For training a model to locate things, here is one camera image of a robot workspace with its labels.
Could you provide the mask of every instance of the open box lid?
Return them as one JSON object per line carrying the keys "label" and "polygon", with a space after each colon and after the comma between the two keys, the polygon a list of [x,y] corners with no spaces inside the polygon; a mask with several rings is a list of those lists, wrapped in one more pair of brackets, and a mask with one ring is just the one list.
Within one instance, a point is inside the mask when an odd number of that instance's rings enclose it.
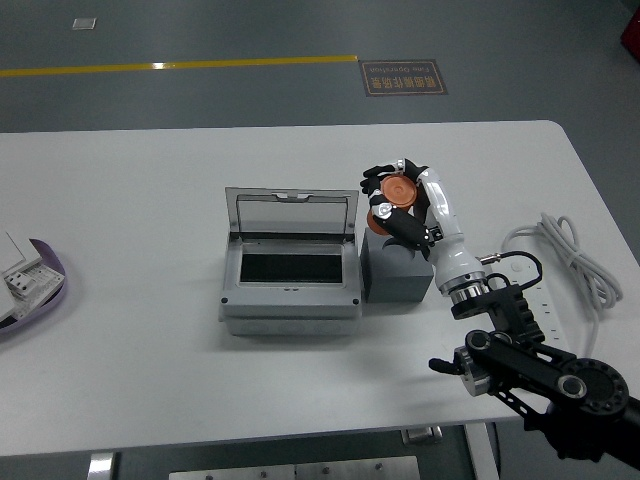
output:
{"label": "open box lid", "polygon": [[229,229],[251,234],[352,236],[357,190],[225,189]]}

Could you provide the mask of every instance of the yellow floor line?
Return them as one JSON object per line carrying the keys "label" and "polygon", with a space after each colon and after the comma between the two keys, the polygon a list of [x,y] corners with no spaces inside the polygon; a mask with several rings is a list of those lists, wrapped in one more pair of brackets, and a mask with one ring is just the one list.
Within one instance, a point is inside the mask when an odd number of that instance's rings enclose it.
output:
{"label": "yellow floor line", "polygon": [[247,58],[238,60],[202,60],[195,62],[127,63],[122,65],[85,65],[78,67],[16,68],[0,70],[0,77],[70,75],[77,73],[131,72],[140,70],[179,70],[184,68],[253,67],[262,65],[299,65],[305,63],[357,62],[355,55],[320,57]]}

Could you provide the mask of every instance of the white power strip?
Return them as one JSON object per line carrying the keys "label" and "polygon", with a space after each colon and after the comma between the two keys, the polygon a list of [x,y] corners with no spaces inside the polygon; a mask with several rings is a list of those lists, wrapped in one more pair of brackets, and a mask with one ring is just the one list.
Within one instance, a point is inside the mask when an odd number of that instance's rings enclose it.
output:
{"label": "white power strip", "polygon": [[[538,276],[533,262],[524,257],[508,257],[490,266],[495,273],[502,273],[511,283],[522,285]],[[560,318],[551,300],[544,277],[542,281],[523,291],[524,298],[533,312],[534,319],[546,337],[544,343],[561,350],[569,350],[566,337],[562,331]]]}

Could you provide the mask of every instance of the black cable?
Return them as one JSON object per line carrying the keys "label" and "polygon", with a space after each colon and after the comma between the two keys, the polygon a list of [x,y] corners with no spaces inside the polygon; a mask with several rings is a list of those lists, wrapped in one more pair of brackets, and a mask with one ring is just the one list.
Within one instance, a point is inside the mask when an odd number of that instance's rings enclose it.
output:
{"label": "black cable", "polygon": [[527,257],[529,260],[535,263],[536,269],[538,270],[538,276],[533,280],[530,280],[527,283],[523,283],[522,285],[520,285],[520,288],[522,288],[523,290],[533,287],[537,283],[540,283],[540,281],[542,280],[542,263],[540,263],[540,260],[538,260],[534,255],[530,254],[529,252],[523,252],[522,250],[513,250],[512,252],[501,253],[500,257],[501,258]]}
{"label": "black cable", "polygon": [[493,288],[491,288],[491,285],[489,285],[489,280],[491,280],[492,278],[499,278],[501,279],[504,283],[505,286],[509,286],[511,285],[511,281],[509,281],[509,277],[507,277],[506,275],[503,275],[502,273],[490,273],[489,275],[487,275],[487,281],[486,281],[486,285],[489,288],[489,290],[493,290]]}

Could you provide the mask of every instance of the white robotic forearm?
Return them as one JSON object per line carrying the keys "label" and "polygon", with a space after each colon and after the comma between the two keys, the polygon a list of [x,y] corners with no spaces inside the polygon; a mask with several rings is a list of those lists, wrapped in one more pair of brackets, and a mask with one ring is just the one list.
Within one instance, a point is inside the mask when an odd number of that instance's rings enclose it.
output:
{"label": "white robotic forearm", "polygon": [[464,246],[464,234],[440,176],[427,168],[420,173],[416,183],[429,200],[425,226],[430,231],[439,228],[442,234],[429,255],[429,261],[436,269],[436,286],[443,295],[451,295],[462,285],[482,282],[484,269]]}

